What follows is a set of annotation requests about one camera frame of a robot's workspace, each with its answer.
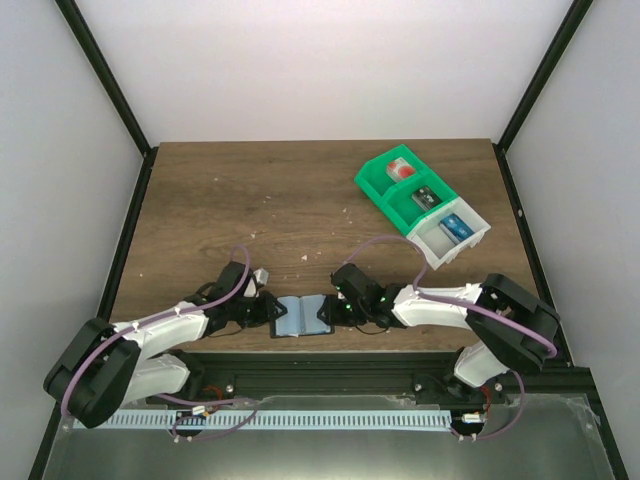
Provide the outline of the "black card holder wallet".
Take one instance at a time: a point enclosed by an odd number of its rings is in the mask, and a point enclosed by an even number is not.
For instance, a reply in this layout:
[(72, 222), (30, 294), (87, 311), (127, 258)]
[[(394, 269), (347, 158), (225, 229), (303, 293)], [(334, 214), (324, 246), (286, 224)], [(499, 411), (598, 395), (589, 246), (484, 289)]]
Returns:
[(333, 334), (334, 327), (318, 318), (325, 298), (321, 294), (277, 297), (276, 300), (284, 307), (285, 312), (270, 324), (270, 336), (299, 338)]

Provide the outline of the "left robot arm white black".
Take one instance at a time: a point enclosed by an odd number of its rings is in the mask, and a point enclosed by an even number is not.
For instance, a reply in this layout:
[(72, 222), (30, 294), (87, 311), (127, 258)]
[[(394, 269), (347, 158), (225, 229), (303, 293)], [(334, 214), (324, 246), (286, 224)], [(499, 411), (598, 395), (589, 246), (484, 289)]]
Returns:
[(231, 261), (218, 279), (175, 306), (148, 317), (109, 323), (87, 321), (46, 375), (43, 388), (88, 428), (121, 406), (169, 395), (191, 404), (204, 392), (204, 367), (180, 350), (234, 322), (241, 329), (273, 323), (287, 308), (266, 291), (268, 273)]

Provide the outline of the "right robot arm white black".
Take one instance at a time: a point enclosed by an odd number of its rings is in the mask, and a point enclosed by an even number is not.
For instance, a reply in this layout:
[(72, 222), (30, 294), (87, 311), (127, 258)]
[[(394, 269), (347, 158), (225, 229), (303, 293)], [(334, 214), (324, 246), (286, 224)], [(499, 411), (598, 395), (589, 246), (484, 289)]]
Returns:
[(346, 263), (330, 279), (336, 293), (324, 299), (317, 317), (331, 327), (372, 323), (384, 330), (441, 326), (473, 332), (478, 341), (457, 354), (444, 378), (445, 393), (458, 403), (509, 371), (536, 374), (558, 353), (558, 313), (502, 274), (457, 288), (381, 286)]

